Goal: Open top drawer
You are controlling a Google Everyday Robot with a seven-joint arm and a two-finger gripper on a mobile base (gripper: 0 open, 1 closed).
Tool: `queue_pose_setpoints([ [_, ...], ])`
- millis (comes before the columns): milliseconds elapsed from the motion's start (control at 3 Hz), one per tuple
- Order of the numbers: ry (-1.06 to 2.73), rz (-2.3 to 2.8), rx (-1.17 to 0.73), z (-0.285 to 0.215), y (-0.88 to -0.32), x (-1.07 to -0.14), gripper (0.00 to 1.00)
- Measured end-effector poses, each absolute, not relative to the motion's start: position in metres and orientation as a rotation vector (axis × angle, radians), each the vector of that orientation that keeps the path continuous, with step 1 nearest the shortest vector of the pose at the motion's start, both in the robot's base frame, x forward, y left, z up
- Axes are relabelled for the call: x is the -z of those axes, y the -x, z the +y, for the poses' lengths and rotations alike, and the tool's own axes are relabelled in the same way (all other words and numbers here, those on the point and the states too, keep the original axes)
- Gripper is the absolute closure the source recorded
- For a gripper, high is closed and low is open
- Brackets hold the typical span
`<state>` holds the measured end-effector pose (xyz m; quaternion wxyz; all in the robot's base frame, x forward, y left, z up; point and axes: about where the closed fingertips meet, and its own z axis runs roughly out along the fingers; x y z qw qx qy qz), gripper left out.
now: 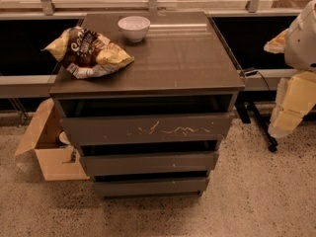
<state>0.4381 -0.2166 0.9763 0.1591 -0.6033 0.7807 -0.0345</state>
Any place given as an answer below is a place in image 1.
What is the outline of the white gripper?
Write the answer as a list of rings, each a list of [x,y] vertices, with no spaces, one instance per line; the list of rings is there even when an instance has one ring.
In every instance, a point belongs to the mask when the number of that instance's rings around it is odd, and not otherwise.
[[[284,53],[295,69],[316,70],[316,0],[310,1],[288,29],[268,41],[264,51]],[[291,134],[316,105],[316,74],[305,71],[281,78],[268,132],[274,138]]]

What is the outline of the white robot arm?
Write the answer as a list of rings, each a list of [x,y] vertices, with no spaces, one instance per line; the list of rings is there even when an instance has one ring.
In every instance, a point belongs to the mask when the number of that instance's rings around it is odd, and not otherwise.
[[[285,63],[298,70],[289,79],[280,79],[268,128],[272,137],[286,137],[316,106],[316,0],[310,1],[286,30],[268,41],[264,51],[283,53]]]

